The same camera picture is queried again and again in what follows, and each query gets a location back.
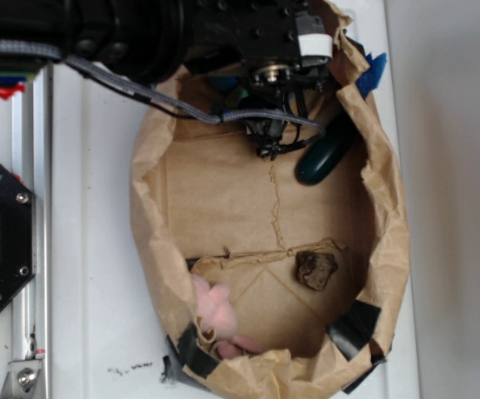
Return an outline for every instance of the wire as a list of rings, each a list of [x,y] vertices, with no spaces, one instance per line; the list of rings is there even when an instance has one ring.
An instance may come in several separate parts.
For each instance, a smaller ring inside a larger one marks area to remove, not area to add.
[[[115,87],[112,87],[112,86],[108,86],[106,85],[103,81],[97,81],[95,79],[92,79],[93,81],[95,81],[96,83],[98,83],[99,85],[103,86],[103,87],[106,87],[108,88],[109,90],[112,90],[114,91],[115,93],[123,96],[123,97],[126,97],[126,98],[129,98],[133,101],[138,101],[142,104],[145,104],[147,106],[152,106],[153,108],[156,108],[162,112],[164,112],[165,114],[167,115],[170,115],[172,116],[173,118],[177,118],[177,119],[191,119],[191,120],[194,120],[195,118],[193,116],[190,116],[190,115],[183,115],[183,114],[178,114],[178,113],[175,113],[171,110],[169,110],[168,108],[165,108],[163,106],[161,106],[160,104],[157,104],[155,102],[152,102],[149,100],[149,98],[147,97],[142,97],[142,96],[138,96],[136,94],[130,94],[128,92],[125,92],[125,91],[122,91],[122,90],[119,90]]]
[[[285,95],[283,94],[282,104],[286,112],[288,112],[289,114],[293,114],[293,111],[291,110],[291,107],[290,107],[290,95],[291,93],[288,93],[285,98],[284,97]],[[298,123],[292,123],[292,124],[296,127],[296,136],[294,137],[292,142],[292,144],[295,144],[299,141],[299,137],[301,136],[301,125],[299,125]]]
[[[52,45],[36,42],[0,40],[0,56],[1,55],[41,57],[56,62],[65,62],[65,64],[72,69],[77,70],[85,77],[89,77],[94,81],[105,85],[111,90],[118,92],[119,94],[131,96],[134,99],[136,95],[149,99],[150,106],[154,106],[156,102],[167,106],[172,106],[173,108],[185,112],[188,114],[188,116],[192,116],[195,119],[211,125],[217,125],[229,121],[238,121],[242,119],[267,118],[297,123],[302,126],[313,126],[319,131],[319,134],[312,138],[325,136],[325,128],[319,123],[279,110],[254,109],[231,111],[223,115],[207,114],[195,106],[191,106],[184,101],[166,96],[165,94],[156,91],[154,88],[146,87],[133,81],[128,81],[112,72],[105,71],[86,59],[73,55],[63,58],[61,49]]]

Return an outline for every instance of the black tape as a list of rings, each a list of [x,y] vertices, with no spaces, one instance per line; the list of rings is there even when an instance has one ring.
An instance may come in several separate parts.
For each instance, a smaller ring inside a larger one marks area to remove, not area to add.
[[[381,363],[386,363],[386,358],[383,355],[374,355],[371,357],[371,363],[373,366],[365,372],[361,377],[358,377],[350,384],[347,384],[343,387],[342,391],[347,395],[350,395],[357,387],[361,385],[362,382],[365,381],[367,377],[379,366]]]
[[[179,339],[177,348],[169,337],[168,342],[171,355],[170,362],[171,367],[173,368],[172,374],[174,375],[174,378],[189,385],[194,385],[195,383],[198,384],[198,386],[203,387],[193,378],[190,378],[182,372],[182,368],[186,365],[192,370],[192,372],[201,378],[207,378],[219,364],[218,360],[210,356],[198,346],[198,330],[196,326],[190,324],[187,327]],[[191,382],[182,381],[185,377],[191,380]]]
[[[347,313],[327,326],[326,333],[350,361],[370,342],[379,315],[380,308],[355,301]]]
[[[162,383],[166,383],[168,380],[177,381],[190,387],[209,392],[209,389],[183,372],[183,365],[181,364],[181,359],[179,357],[179,353],[177,352],[177,348],[169,337],[167,337],[166,340],[169,356],[163,357],[164,371],[161,375],[160,381]]]

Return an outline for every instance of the pink stuffed toy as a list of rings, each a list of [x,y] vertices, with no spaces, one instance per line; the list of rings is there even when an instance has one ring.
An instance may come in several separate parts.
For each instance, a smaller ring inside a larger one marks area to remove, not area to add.
[[[201,317],[201,330],[211,328],[216,332],[216,352],[222,359],[232,359],[242,355],[242,350],[250,353],[264,352],[264,346],[257,340],[238,335],[237,314],[229,302],[231,289],[227,284],[212,287],[208,281],[192,274],[193,285],[198,298],[198,316]]]

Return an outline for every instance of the brown rock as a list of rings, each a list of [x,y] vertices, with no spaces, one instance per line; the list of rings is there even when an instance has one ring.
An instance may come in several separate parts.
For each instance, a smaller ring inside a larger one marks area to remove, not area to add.
[[[331,275],[338,270],[333,254],[301,251],[297,253],[296,259],[297,279],[316,291],[322,291]]]

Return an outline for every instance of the paper bag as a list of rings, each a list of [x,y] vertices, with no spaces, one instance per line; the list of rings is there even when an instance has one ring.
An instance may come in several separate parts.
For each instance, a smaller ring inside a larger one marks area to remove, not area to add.
[[[353,83],[367,62],[343,33],[350,19],[311,3],[335,38],[343,88],[309,96],[309,117],[328,124],[343,108],[361,134],[323,182],[297,182],[301,151],[258,158],[236,123],[151,110],[135,142],[131,221],[155,310],[184,372],[227,398],[327,398],[362,376],[389,353],[409,274],[399,165],[372,99]],[[223,100],[202,77],[160,90],[204,110]],[[336,257],[322,292],[297,281],[302,250]],[[190,273],[231,286],[239,332],[266,352],[208,354]]]

